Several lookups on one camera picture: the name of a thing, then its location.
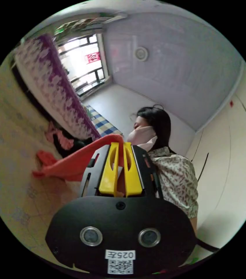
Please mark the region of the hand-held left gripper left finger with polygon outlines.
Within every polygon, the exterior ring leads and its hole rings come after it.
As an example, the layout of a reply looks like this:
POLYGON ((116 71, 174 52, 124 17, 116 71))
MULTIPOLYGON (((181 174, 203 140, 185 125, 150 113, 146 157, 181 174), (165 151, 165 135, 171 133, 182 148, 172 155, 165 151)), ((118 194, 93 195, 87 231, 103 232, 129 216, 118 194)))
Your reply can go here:
POLYGON ((111 143, 104 164, 99 192, 104 196, 117 196, 119 143, 111 143))

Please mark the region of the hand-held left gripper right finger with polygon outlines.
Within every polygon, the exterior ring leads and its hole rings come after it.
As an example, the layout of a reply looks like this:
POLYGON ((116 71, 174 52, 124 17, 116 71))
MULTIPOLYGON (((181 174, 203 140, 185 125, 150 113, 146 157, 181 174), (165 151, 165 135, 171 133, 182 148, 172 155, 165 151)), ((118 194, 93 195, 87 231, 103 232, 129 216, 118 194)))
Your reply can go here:
POLYGON ((131 143, 125 142, 123 146, 125 195, 140 196, 142 193, 141 181, 136 165, 135 155, 131 143))

